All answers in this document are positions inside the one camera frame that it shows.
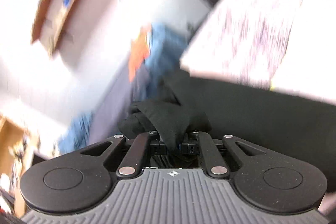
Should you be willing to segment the pink grey quilt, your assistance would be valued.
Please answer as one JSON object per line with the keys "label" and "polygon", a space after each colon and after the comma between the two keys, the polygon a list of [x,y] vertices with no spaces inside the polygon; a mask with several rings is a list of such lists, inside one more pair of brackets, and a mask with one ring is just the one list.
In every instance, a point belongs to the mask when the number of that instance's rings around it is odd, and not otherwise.
{"label": "pink grey quilt", "polygon": [[220,0],[180,66],[335,104],[335,0]]}

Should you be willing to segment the black jacket with white lettering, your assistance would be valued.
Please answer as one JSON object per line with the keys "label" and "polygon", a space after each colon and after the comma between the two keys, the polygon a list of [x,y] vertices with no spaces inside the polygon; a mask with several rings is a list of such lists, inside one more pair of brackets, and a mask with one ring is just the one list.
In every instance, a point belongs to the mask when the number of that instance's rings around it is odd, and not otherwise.
{"label": "black jacket with white lettering", "polygon": [[177,70],[161,79],[157,96],[132,103],[118,129],[130,139],[155,130],[170,151],[187,132],[233,135],[316,166],[335,191],[334,105]]}

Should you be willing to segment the orange towel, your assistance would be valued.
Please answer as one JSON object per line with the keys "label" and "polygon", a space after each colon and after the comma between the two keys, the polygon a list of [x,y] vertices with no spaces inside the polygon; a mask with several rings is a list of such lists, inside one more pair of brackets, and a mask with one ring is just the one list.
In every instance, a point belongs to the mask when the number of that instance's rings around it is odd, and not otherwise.
{"label": "orange towel", "polygon": [[130,82],[134,80],[137,69],[150,56],[150,46],[147,36],[151,33],[151,29],[151,25],[141,27],[138,36],[131,41],[128,61]]}

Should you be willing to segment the grey blanket on massage bed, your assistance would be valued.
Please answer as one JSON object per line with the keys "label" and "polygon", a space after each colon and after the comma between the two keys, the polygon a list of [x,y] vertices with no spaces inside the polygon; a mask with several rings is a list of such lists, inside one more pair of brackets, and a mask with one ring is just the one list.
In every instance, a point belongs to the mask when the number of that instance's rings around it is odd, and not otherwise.
{"label": "grey blanket on massage bed", "polygon": [[103,141],[120,132],[118,124],[127,118],[133,102],[142,101],[147,96],[150,73],[141,65],[133,80],[129,79],[128,65],[125,64],[114,78],[109,89],[93,114],[89,128],[88,145]]}

